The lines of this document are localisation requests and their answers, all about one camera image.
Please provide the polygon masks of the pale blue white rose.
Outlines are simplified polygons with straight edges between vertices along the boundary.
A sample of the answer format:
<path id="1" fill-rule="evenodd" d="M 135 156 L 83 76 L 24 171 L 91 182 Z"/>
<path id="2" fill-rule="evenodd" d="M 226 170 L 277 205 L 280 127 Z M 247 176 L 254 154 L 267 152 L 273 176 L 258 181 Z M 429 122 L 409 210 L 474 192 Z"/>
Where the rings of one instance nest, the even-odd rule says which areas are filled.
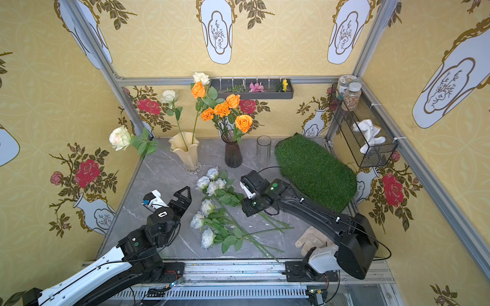
<path id="1" fill-rule="evenodd" d="M 211 180 L 207 176 L 200 177 L 196 183 L 196 190 L 206 190 L 209 187 Z"/>

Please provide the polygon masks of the orange rose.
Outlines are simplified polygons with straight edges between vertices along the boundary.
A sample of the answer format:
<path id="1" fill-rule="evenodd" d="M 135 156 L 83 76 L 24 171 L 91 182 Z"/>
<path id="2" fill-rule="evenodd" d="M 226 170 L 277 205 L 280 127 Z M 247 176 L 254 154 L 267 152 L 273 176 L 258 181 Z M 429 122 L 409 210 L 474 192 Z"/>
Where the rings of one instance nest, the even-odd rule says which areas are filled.
<path id="1" fill-rule="evenodd" d="M 251 116 L 237 116 L 234 122 L 234 141 L 240 144 L 242 137 L 249 132 L 252 125 L 253 118 Z"/>
<path id="2" fill-rule="evenodd" d="M 202 82 L 192 84 L 191 95 L 196 99 L 195 109 L 197 111 L 194 130 L 197 127 L 198 119 L 202 121 L 212 121 L 215 128 L 221 133 L 223 125 L 220 124 L 220 116 L 215 113 L 215 108 L 224 103 L 223 98 L 218 98 L 218 91 L 213 86 L 205 86 Z"/>
<path id="3" fill-rule="evenodd" d="M 230 114 L 227 117 L 228 126 L 231 128 L 234 125 L 234 122 L 237 116 L 240 114 L 239 104 L 241 101 L 241 96 L 239 94 L 231 94 L 226 99 L 227 107 L 230 111 Z"/>

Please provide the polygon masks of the cream white rose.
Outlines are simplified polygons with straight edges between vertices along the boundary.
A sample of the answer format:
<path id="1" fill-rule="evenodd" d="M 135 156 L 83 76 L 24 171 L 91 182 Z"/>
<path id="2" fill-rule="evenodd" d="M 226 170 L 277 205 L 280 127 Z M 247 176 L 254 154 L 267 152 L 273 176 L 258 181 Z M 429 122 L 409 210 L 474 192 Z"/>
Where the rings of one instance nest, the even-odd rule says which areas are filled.
<path id="1" fill-rule="evenodd" d="M 204 98 L 207 94 L 207 86 L 210 83 L 209 76 L 203 72 L 195 72 L 193 74 L 193 85 L 191 88 L 191 95 L 196 100 L 195 110 L 196 116 L 193 124 L 191 143 L 195 143 L 195 133 L 197 128 L 197 120 L 201 116 L 202 112 L 206 109 L 207 105 L 204 103 Z"/>
<path id="2" fill-rule="evenodd" d="M 184 133 L 181 128 L 181 116 L 183 113 L 183 108 L 178 107 L 176 105 L 178 101 L 178 94 L 174 90 L 166 90 L 162 94 L 162 103 L 165 104 L 166 109 L 165 109 L 165 114 L 171 117 L 175 117 L 176 123 L 177 123 L 177 128 L 179 130 L 179 134 L 181 136 L 182 142 L 185 146 L 185 150 L 188 150 L 188 144 L 186 142 Z"/>
<path id="3" fill-rule="evenodd" d="M 155 153 L 157 150 L 168 149 L 168 146 L 151 139 L 149 131 L 145 128 L 141 135 L 132 135 L 125 126 L 118 127 L 111 132 L 109 142 L 116 151 L 134 147 L 140 159 Z"/>

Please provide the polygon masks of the orange marigold flower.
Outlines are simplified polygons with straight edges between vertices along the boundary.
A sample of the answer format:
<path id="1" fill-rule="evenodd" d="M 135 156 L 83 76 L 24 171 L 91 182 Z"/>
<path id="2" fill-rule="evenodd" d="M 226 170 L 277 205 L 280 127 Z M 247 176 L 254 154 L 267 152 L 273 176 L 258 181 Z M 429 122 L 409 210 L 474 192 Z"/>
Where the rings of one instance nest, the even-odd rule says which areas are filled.
<path id="1" fill-rule="evenodd" d="M 200 116 L 203 121 L 212 121 L 214 119 L 214 109 L 208 108 L 204 110 Z"/>

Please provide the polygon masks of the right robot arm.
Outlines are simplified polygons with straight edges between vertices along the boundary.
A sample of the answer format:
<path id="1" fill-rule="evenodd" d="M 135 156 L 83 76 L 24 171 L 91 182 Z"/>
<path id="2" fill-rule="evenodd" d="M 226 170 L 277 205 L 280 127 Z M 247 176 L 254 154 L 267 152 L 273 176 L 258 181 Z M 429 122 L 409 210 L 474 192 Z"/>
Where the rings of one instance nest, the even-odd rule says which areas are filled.
<path id="1" fill-rule="evenodd" d="M 281 179 L 269 182 L 255 170 L 241 177 L 240 186 L 246 193 L 241 202 L 246 216 L 272 207 L 296 216 L 332 241 L 330 246 L 312 247 L 302 261 L 286 262 L 289 282 L 317 281 L 337 270 L 359 280 L 366 278 L 380 246 L 366 217 L 323 207 L 289 183 Z"/>

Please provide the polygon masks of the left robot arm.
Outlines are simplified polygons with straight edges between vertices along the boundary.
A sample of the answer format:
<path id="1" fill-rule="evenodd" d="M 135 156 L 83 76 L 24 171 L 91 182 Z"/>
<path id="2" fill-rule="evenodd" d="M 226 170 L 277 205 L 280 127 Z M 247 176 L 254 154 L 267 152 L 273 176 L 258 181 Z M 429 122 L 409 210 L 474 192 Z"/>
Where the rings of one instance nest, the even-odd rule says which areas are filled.
<path id="1" fill-rule="evenodd" d="M 146 224 L 127 234 L 116 246 L 84 270 L 41 290 L 33 288 L 22 297 L 23 305 L 99 305 L 137 284 L 169 283 L 182 278 L 185 264 L 165 262 L 159 252 L 170 246 L 181 228 L 181 218 L 192 202 L 186 186 L 168 204 L 154 205 L 159 195 L 143 201 L 151 214 Z"/>

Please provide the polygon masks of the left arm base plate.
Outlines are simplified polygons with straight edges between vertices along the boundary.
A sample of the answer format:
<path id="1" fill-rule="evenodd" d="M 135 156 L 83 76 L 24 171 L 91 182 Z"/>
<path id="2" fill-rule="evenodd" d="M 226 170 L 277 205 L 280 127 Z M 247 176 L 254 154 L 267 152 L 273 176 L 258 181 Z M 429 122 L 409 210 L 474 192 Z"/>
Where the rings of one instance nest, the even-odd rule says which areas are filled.
<path id="1" fill-rule="evenodd" d="M 185 272 L 185 263 L 181 261 L 164 262 L 164 267 L 161 274 L 153 283 L 170 284 L 183 276 Z"/>

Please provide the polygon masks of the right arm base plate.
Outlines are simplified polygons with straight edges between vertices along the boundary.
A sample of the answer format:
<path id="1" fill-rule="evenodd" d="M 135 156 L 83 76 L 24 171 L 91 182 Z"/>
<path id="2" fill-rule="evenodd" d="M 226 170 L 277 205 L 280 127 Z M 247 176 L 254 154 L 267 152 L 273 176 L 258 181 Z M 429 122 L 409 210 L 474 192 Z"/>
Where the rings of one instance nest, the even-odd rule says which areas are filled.
<path id="1" fill-rule="evenodd" d="M 328 271 L 323 274 L 316 272 L 307 263 L 302 261 L 286 261 L 283 275 L 289 283 L 306 282 L 338 282 L 339 275 L 336 271 Z"/>

